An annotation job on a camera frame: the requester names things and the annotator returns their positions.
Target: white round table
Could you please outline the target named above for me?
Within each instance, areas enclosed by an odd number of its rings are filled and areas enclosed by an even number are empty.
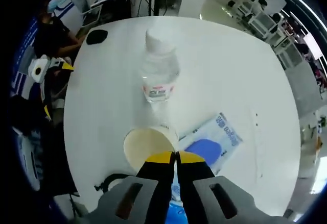
[[[283,68],[266,43],[239,30],[182,17],[140,17],[97,27],[101,44],[83,43],[68,84],[64,136],[69,167],[89,211],[112,173],[135,174],[123,150],[125,135],[150,126],[153,112],[138,69],[147,28],[158,24],[177,46],[181,73],[167,101],[179,135],[223,112],[244,143],[220,175],[248,191],[256,206],[283,215],[300,159],[299,120]]]

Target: plastic bottle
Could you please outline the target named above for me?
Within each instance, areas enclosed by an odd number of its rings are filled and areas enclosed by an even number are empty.
[[[176,47],[164,41],[163,29],[146,32],[146,53],[140,68],[143,92],[148,102],[164,102],[170,97],[179,76]]]

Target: computer mouse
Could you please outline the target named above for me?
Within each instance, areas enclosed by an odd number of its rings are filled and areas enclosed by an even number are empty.
[[[105,30],[93,30],[86,37],[87,44],[99,44],[102,43],[108,36],[108,32]]]

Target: white bottle cap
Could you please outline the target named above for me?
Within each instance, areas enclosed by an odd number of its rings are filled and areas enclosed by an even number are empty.
[[[148,29],[145,36],[147,51],[154,55],[165,55],[173,52],[176,47],[165,40],[166,36],[165,29],[159,26]]]

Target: paper cup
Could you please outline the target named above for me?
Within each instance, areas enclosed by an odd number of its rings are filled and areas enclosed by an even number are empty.
[[[124,153],[128,163],[138,172],[151,155],[175,151],[177,134],[165,126],[131,130],[124,140]]]

